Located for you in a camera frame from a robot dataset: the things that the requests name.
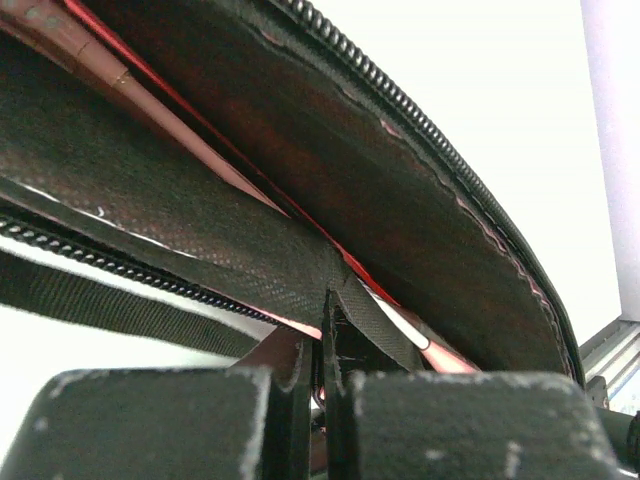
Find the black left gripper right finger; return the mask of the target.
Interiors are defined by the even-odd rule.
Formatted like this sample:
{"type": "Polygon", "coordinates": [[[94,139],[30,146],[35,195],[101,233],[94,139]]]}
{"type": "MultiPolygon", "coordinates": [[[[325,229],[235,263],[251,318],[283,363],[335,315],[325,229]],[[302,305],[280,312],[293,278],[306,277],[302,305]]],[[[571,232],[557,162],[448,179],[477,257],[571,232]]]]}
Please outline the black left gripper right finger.
{"type": "Polygon", "coordinates": [[[600,415],[570,379],[540,372],[349,373],[338,315],[323,320],[331,479],[620,479],[600,415]]]}

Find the pink racket bag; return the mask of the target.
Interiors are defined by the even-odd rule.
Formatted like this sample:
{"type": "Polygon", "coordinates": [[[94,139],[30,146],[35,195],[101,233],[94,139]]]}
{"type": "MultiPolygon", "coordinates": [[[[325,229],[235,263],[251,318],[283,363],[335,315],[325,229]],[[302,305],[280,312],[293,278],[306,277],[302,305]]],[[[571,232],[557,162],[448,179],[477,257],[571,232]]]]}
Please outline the pink racket bag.
{"type": "Polygon", "coordinates": [[[1,26],[1,232],[416,368],[362,280],[484,371],[584,379],[531,248],[437,126],[308,1],[51,1],[256,188],[1,26]]]}

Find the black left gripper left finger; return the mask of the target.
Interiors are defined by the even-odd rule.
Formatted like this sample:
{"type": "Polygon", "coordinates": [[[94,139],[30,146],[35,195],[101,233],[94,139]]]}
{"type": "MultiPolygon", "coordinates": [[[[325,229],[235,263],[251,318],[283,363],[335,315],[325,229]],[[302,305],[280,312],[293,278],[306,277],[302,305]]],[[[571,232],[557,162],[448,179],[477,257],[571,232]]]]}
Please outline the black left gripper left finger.
{"type": "Polygon", "coordinates": [[[33,400],[5,479],[305,479],[313,343],[277,329],[234,366],[74,370],[33,400]]]}

